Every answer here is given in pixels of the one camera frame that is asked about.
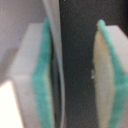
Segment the gripper white green-padded left finger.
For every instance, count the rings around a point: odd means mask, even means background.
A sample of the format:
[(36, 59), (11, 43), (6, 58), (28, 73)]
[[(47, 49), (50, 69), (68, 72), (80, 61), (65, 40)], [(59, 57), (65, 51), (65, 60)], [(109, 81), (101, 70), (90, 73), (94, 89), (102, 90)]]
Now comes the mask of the gripper white green-padded left finger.
[(48, 19), (30, 24), (8, 72), (24, 128), (57, 128), (59, 125), (53, 65)]

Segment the gripper white green-padded right finger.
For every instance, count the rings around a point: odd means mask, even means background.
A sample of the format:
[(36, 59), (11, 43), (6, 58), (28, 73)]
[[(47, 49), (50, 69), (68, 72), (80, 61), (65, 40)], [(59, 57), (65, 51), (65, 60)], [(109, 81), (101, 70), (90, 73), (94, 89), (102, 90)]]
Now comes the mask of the gripper white green-padded right finger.
[(128, 37), (117, 25), (98, 22), (93, 64), (99, 128), (128, 128)]

